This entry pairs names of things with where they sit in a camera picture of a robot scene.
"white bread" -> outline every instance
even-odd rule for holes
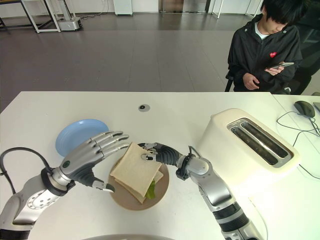
[[[147,154],[136,143],[132,142],[122,159],[110,173],[118,182],[125,184],[144,197],[148,188],[156,176],[160,162],[144,160],[142,154]]]
[[[154,181],[155,184],[157,184],[157,182],[163,177],[164,175],[160,172],[157,171],[154,177]],[[114,179],[118,184],[120,184],[122,187],[124,187],[125,189],[128,190],[129,193],[131,193],[132,196],[134,196],[141,204],[144,203],[144,201],[146,200],[145,196],[140,195],[137,191],[133,190],[131,187],[129,187],[128,185],[126,185],[125,183],[121,182],[118,179]]]

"floor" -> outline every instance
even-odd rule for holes
[[[249,20],[110,13],[83,20],[77,32],[1,30],[1,111],[20,91],[223,92],[233,33]],[[318,79],[319,71],[303,94],[320,92]]]

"brown plate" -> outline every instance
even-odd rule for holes
[[[115,188],[115,192],[110,193],[113,200],[121,207],[134,211],[145,210],[156,205],[164,197],[169,186],[169,172],[167,166],[165,164],[162,164],[159,168],[159,171],[163,174],[163,177],[155,185],[155,198],[147,198],[146,200],[144,200],[143,204],[141,204],[134,196],[132,196],[131,193],[128,192],[123,186],[117,183],[113,176],[109,175],[108,183]]]

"robotic arm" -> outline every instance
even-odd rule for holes
[[[160,143],[140,143],[150,154],[145,160],[155,160],[178,168],[176,176],[182,180],[191,178],[221,227],[226,240],[262,240],[254,224],[247,218],[236,202],[227,184],[213,170],[211,162],[190,153],[185,156],[175,149]]]
[[[28,239],[40,214],[74,187],[75,181],[114,192],[113,186],[94,176],[92,168],[111,154],[127,148],[128,143],[119,141],[128,137],[121,131],[100,133],[74,149],[52,172],[44,168],[40,175],[28,180],[23,189],[15,193],[3,208],[0,215],[0,239]],[[10,151],[1,155],[1,161],[8,152]]]
[[[50,172],[45,168],[40,175],[28,180],[23,189],[15,193],[4,206],[0,215],[0,239],[27,239],[40,214],[74,187],[75,181],[114,192],[113,186],[94,176],[92,168],[111,154],[127,148],[128,143],[119,141],[128,137],[121,131],[94,136],[66,156],[59,167]],[[178,178],[185,180],[190,177],[199,186],[199,191],[226,240],[262,240],[226,183],[214,172],[207,159],[195,157],[191,152],[185,156],[159,143],[141,143],[140,146],[149,152],[141,156],[143,159],[176,166]],[[9,150],[0,156],[3,175],[7,173],[2,160],[8,152]]]

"toaster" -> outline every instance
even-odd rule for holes
[[[238,108],[211,116],[197,150],[236,196],[262,191],[300,163],[295,148]]]

